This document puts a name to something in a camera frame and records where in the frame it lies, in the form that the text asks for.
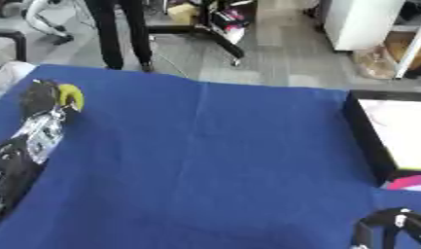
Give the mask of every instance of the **cable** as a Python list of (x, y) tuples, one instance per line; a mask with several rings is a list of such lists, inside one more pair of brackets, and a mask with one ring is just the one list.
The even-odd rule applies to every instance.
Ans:
[(181, 70), (179, 67), (177, 67), (175, 65), (174, 62), (172, 62), (171, 60), (169, 60), (167, 57), (165, 57), (164, 55), (162, 55), (161, 53), (154, 53), (155, 55), (158, 55), (159, 57), (163, 58), (164, 60), (166, 60), (169, 64), (172, 65), (172, 67), (175, 68), (175, 70), (177, 70), (180, 74), (183, 75), (183, 77), (190, 79), (190, 77), (183, 71)]
[(95, 25), (91, 24), (91, 23), (87, 23), (85, 21), (82, 21), (81, 17), (80, 17), (80, 12), (83, 12), (83, 14), (86, 16), (86, 19), (91, 19), (90, 15), (84, 10), (84, 7), (82, 7), (82, 5), (78, 2), (78, 0), (72, 0), (72, 5), (74, 7), (74, 12), (76, 14), (76, 19), (79, 23), (86, 25), (88, 27), (90, 27), (91, 29), (95, 29)]

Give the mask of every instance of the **black pants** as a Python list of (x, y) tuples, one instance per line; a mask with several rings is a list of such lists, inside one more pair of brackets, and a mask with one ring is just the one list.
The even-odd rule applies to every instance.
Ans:
[[(110, 68), (122, 69), (123, 56), (115, 22), (114, 0), (85, 0), (95, 19), (98, 29), (101, 53)], [(119, 0), (130, 28), (130, 38), (134, 53), (139, 61), (151, 60), (148, 29), (145, 24), (142, 0)]]

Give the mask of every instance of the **gray floor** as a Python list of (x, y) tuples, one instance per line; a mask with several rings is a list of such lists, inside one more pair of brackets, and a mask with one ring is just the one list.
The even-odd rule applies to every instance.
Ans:
[[(389, 89), (421, 91), (417, 81), (376, 81), (358, 75), (350, 57), (333, 53), (327, 38), (312, 29), (312, 22), (299, 14), (314, 0), (261, 0), (258, 23), (240, 42), (247, 56), (237, 67), (216, 44), (197, 37), (158, 35), (152, 47), (159, 73), (206, 82), (328, 89)], [(74, 2), (47, 10), (46, 16), (65, 23), (75, 35), (72, 43), (55, 47), (51, 37), (36, 32), (19, 18), (0, 19), (28, 37), (28, 57), (33, 63), (102, 67), (96, 32), (87, 12)], [(118, 13), (125, 54), (125, 70), (139, 70), (127, 40), (123, 15)], [(163, 15), (148, 17), (149, 23), (166, 21)]]

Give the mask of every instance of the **blue tablecloth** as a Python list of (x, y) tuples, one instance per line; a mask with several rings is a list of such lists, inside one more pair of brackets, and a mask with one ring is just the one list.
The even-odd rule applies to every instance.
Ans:
[(0, 141), (34, 78), (79, 86), (87, 105), (0, 249), (342, 249), (374, 210), (421, 212), (421, 193), (374, 187), (344, 91), (46, 65), (0, 100)]

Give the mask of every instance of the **cardboard box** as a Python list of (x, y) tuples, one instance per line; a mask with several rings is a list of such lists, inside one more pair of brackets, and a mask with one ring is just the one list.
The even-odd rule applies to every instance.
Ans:
[(199, 13), (197, 7), (188, 3), (169, 8), (167, 12), (175, 23), (181, 25), (192, 25)]
[(343, 114), (379, 187), (421, 191), (421, 93), (353, 90)]
[[(385, 47), (396, 61), (401, 61), (406, 49), (414, 38), (411, 32), (391, 32), (385, 40)], [(416, 69), (421, 65), (421, 49), (410, 65), (410, 69)]]

